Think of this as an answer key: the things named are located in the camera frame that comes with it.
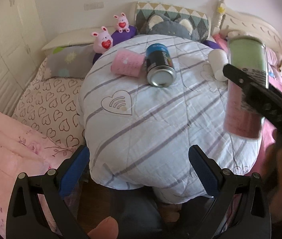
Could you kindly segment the right hand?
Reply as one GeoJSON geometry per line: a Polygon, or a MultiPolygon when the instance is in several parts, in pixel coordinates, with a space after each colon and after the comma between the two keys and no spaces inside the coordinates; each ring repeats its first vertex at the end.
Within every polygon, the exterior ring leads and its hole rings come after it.
{"type": "Polygon", "coordinates": [[[276,164],[277,187],[268,196],[272,223],[282,222],[282,146],[271,144],[265,151],[265,159],[261,168],[261,175],[267,179],[272,166],[276,164]]]}

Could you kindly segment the left hand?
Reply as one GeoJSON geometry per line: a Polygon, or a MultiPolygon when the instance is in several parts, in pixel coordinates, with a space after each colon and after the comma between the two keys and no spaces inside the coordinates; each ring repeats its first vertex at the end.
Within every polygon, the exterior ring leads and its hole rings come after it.
{"type": "Polygon", "coordinates": [[[114,218],[109,216],[92,229],[88,233],[88,236],[91,239],[117,239],[118,234],[118,223],[114,218]]]}

